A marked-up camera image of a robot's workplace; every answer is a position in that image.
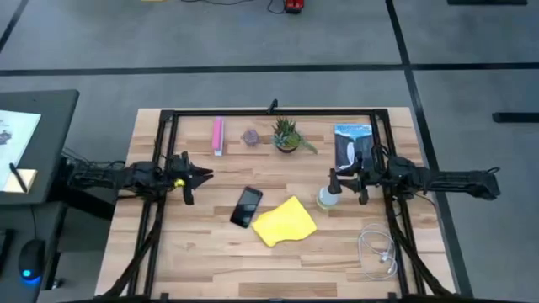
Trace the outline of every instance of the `pink object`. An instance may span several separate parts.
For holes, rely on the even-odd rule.
[[[211,147],[216,156],[222,155],[223,131],[223,118],[216,117],[216,120],[213,122],[213,140],[211,141]]]

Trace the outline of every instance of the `phone screen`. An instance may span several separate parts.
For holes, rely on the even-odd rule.
[[[237,202],[236,209],[230,217],[230,222],[247,228],[253,219],[254,212],[262,199],[262,192],[246,187]]]

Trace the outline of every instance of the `white paper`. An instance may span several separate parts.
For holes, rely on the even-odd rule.
[[[0,190],[3,190],[11,173],[9,163],[15,167],[19,165],[40,117],[40,114],[0,110]]]

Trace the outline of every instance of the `yellow cloth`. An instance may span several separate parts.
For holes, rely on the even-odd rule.
[[[260,215],[252,226],[269,247],[283,240],[305,239],[317,230],[317,225],[296,196]]]

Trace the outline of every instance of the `wooden tabletop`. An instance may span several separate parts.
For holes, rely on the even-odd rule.
[[[422,164],[419,143],[408,108],[389,108],[397,152]],[[157,132],[160,109],[140,109],[128,163],[149,161]],[[373,281],[363,272],[384,276],[387,263],[366,252],[358,257],[358,236],[370,223],[387,224],[382,192],[371,188],[371,200],[359,205],[345,190],[331,210],[316,205],[316,194],[328,184],[334,165],[334,124],[370,123],[362,116],[297,116],[296,128],[319,150],[282,154],[271,145],[272,116],[232,117],[225,120],[224,156],[211,149],[213,117],[180,117],[175,152],[188,151],[190,160],[213,169],[215,177],[195,191],[195,205],[184,203],[181,190],[168,195],[152,297],[168,292],[172,299],[218,298],[384,298],[398,291],[394,278]],[[255,129],[262,143],[248,147],[241,140],[246,129]],[[269,248],[253,229],[229,222],[246,185],[264,192],[254,216],[272,210],[295,195],[318,226],[310,237],[280,242]],[[454,290],[451,271],[434,206],[425,199],[408,202],[419,256],[440,282]],[[99,276],[96,294],[105,292],[129,263],[134,249],[142,202],[118,202]],[[369,237],[383,249],[382,237]],[[405,258],[410,287],[412,270]],[[144,280],[146,266],[143,264]],[[143,283],[139,282],[141,293]]]

